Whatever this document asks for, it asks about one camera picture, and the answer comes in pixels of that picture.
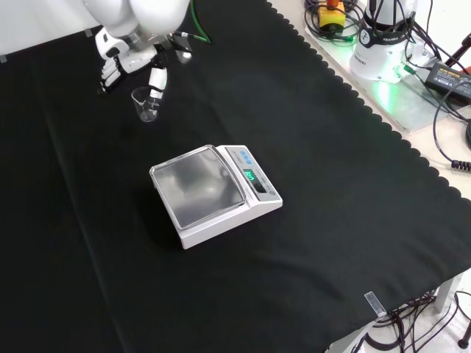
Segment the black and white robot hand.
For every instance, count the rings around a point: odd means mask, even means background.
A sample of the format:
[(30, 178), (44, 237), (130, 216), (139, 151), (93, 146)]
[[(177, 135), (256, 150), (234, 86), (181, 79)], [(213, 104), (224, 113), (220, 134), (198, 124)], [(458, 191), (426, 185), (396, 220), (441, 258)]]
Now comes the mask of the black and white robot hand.
[(133, 99), (144, 108), (145, 112), (157, 113), (166, 89), (168, 73), (159, 62), (155, 46), (151, 45), (142, 50), (131, 49), (124, 40), (112, 37), (104, 27), (95, 35), (95, 43), (104, 60), (100, 92), (110, 93), (125, 76), (151, 68), (149, 83), (144, 88), (144, 90), (149, 89), (149, 93), (141, 101), (138, 98)]

